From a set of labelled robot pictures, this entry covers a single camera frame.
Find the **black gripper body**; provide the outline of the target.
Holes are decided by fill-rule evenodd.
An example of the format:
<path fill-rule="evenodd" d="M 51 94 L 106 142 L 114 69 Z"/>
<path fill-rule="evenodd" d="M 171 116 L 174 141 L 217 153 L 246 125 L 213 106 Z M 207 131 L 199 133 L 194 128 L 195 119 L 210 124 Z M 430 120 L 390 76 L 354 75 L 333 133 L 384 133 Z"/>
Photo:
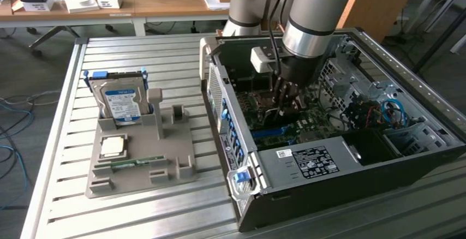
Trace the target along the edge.
<path fill-rule="evenodd" d="M 278 78 L 282 82 L 292 82 L 300 87 L 308 87 L 316 81 L 314 74 L 322 59 L 322 56 L 314 58 L 284 57 L 280 61 L 280 68 L 277 62 L 273 62 L 271 87 L 275 87 Z"/>

